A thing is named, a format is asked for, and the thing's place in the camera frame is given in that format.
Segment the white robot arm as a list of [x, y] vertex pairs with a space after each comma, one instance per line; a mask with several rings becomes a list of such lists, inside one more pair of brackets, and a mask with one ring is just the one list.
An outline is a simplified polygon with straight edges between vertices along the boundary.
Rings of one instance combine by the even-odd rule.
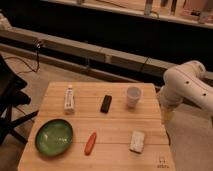
[[170, 67], [164, 72], [164, 85], [157, 93], [161, 122], [167, 124], [183, 99], [193, 102], [211, 116], [213, 126], [213, 87], [202, 81], [206, 69], [196, 60]]

